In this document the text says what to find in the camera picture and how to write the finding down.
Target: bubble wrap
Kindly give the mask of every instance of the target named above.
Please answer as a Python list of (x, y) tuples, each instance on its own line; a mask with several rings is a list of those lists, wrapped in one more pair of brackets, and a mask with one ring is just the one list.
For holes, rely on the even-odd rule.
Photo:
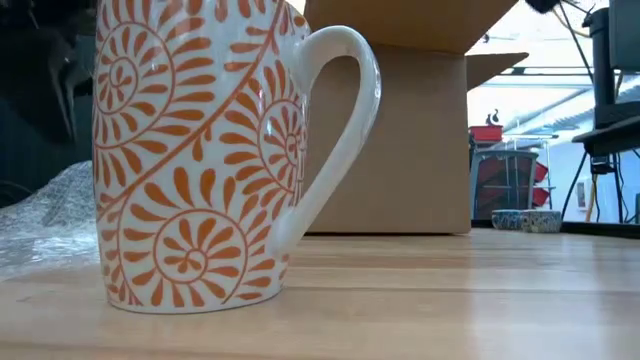
[(91, 162), (70, 166), (24, 201), (0, 209), (0, 280), (98, 261)]

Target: patterned bowl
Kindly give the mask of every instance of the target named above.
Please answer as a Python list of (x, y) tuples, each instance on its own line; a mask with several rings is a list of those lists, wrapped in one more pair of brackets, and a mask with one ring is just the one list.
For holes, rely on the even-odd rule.
[(494, 210), (491, 223), (498, 230), (520, 230), (522, 228), (522, 210)]
[(530, 233), (557, 233), (562, 227), (562, 213), (553, 210), (526, 210), (522, 212), (522, 231)]

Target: butcher block countertop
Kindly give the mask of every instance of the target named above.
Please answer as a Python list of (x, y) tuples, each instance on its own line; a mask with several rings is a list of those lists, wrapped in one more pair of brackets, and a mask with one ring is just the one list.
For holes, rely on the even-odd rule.
[(276, 298), (201, 315), (110, 307), (95, 261), (14, 273), (0, 277), (3, 360), (640, 356), (637, 240), (310, 237)]

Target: cardboard box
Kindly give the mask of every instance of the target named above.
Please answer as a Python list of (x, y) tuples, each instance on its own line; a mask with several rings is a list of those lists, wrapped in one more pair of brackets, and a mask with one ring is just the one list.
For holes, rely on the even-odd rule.
[[(466, 233), (467, 90), (526, 54), (464, 54), (516, 0), (307, 0), (314, 30), (342, 24), (372, 44), (382, 75), (376, 124), (310, 232)], [(322, 71), (310, 104), (307, 185), (351, 114), (357, 62)]]

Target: white mug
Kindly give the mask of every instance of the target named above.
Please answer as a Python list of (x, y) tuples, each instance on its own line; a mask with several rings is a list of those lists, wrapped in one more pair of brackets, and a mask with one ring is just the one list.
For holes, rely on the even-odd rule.
[[(374, 122), (380, 74), (365, 39), (342, 26), (310, 34), (284, 0), (102, 0), (96, 42), (93, 160), (108, 301), (195, 313), (275, 296), (287, 254)], [(308, 95), (344, 55), (360, 63), (360, 92), (303, 195)]]

